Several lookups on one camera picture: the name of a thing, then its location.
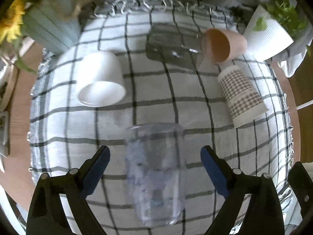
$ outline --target white tablecloth with black grid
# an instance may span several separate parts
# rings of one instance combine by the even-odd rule
[[[87,202],[108,235],[203,234],[218,214],[219,196],[200,162],[200,149],[210,145],[232,168],[245,174],[273,177],[277,190],[285,183],[292,158],[291,123],[285,94],[270,65],[244,55],[235,63],[251,79],[269,111],[234,129],[217,81],[220,68],[203,64],[198,71],[149,60],[147,33],[153,23],[177,23],[195,31],[237,24],[223,18],[153,11],[88,20],[80,42],[55,57],[41,71],[32,96],[30,147],[32,174],[65,174],[91,158],[100,145],[111,150],[111,161]],[[101,108],[81,106],[75,96],[79,62],[88,53],[112,51],[118,56],[127,90],[119,103]],[[176,122],[184,127],[187,156],[186,208],[172,227],[147,229],[137,221],[125,192],[126,128],[143,123]],[[79,233],[66,198],[61,197],[74,231]],[[249,197],[237,223],[243,220]]]

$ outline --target sunflower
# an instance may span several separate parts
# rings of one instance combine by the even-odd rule
[[[0,21],[0,44],[5,37],[8,42],[17,39],[21,35],[22,15],[25,13],[24,0],[15,0],[7,10],[4,18]]]

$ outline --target clear plastic cup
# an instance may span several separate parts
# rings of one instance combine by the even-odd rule
[[[146,227],[175,224],[185,207],[182,127],[144,124],[126,135],[127,184],[137,216]]]

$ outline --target white flower pot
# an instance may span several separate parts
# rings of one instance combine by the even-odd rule
[[[264,17],[267,29],[254,31],[253,28],[260,17]],[[264,61],[277,55],[293,43],[293,39],[286,30],[261,5],[257,7],[250,19],[244,37],[248,42],[247,52],[252,53],[258,61]]]

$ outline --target blue gripper pad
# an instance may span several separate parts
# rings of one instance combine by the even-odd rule
[[[200,152],[201,162],[207,171],[217,193],[225,199],[229,195],[227,181],[232,176],[232,169],[227,162],[220,159],[210,146],[204,146]]]
[[[89,159],[90,162],[94,163],[83,180],[83,190],[80,193],[80,196],[83,198],[92,195],[95,191],[97,184],[110,162],[110,150],[107,146],[101,146],[95,156],[92,159]]]

